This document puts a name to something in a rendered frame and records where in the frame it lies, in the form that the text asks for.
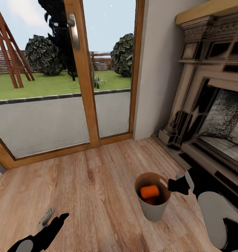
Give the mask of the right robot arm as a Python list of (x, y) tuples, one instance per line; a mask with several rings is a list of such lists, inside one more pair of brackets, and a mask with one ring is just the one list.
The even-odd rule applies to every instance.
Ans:
[(176, 174), (168, 180), (168, 191), (188, 195), (191, 189), (199, 203), (210, 242), (222, 252), (238, 252), (238, 213), (219, 194), (205, 174), (196, 167), (185, 175)]

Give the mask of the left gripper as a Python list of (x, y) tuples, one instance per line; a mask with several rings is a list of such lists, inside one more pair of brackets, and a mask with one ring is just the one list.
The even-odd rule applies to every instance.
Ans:
[(46, 235), (46, 245), (43, 250), (46, 250), (49, 245), (52, 243), (59, 230), (63, 226), (64, 220), (69, 216), (69, 213), (62, 214), (59, 218), (55, 217), (48, 227), (40, 231)]

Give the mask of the trash can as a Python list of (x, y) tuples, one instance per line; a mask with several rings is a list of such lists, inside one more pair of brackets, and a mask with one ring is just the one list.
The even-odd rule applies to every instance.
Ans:
[[(160, 179), (167, 184), (167, 187), (160, 181)], [(157, 198), (160, 200), (161, 205), (146, 204), (140, 197), (140, 189), (151, 185), (157, 185), (159, 187), (160, 195)], [(137, 177), (134, 187), (144, 216), (151, 222), (160, 221), (171, 197), (172, 190), (168, 191), (168, 181), (157, 173), (147, 172)]]

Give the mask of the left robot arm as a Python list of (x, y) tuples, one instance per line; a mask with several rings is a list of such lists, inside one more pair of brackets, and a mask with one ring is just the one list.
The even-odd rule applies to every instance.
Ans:
[(19, 240), (10, 247), (8, 252), (40, 252), (46, 250), (63, 226), (64, 220), (69, 216), (69, 213), (62, 214), (59, 218), (55, 217), (50, 225), (48, 225), (47, 223), (55, 211), (55, 208), (50, 208), (46, 211), (36, 225), (37, 235)]

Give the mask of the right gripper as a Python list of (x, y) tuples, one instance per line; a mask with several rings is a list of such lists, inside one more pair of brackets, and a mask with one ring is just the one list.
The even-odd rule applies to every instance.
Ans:
[(168, 191), (177, 191), (179, 193), (182, 193), (184, 195), (188, 195), (188, 189), (184, 188), (181, 183), (180, 183), (180, 179), (178, 180), (172, 180), (169, 179), (168, 180)]

